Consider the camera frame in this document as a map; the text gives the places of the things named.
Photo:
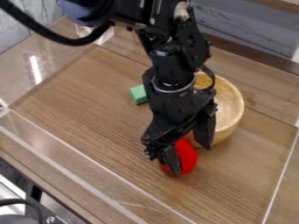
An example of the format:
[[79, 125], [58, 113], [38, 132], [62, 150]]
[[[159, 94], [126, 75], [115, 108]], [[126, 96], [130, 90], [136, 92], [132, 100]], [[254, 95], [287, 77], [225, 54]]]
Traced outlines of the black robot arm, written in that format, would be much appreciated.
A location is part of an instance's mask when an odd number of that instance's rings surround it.
[[136, 33], [152, 66], [143, 74], [152, 121], [142, 136], [144, 154], [174, 174], [183, 173], [179, 144], [187, 134], [210, 148], [217, 128], [214, 85], [196, 88], [195, 74], [210, 78], [206, 67], [211, 42], [202, 36], [191, 0], [60, 0], [67, 17], [92, 28], [82, 38], [68, 38], [39, 23], [11, 0], [0, 0], [3, 10], [36, 34], [66, 46], [84, 46], [108, 28], [123, 25]]

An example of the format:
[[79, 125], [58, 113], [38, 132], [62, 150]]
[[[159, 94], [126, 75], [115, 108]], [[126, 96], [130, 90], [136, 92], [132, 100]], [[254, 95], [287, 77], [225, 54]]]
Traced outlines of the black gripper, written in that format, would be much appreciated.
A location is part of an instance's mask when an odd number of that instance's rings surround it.
[[211, 149], [218, 104], [215, 102], [215, 75], [210, 77], [211, 84], [204, 88], [198, 88], [195, 87], [195, 74], [183, 85], [164, 85], [158, 80], [158, 72], [152, 68], [143, 75], [152, 120], [140, 141], [144, 145], [144, 153], [151, 160], [158, 159], [158, 153], [163, 150], [164, 164], [175, 175], [179, 175], [183, 170], [174, 145], [178, 140], [192, 132], [196, 143], [207, 150]]

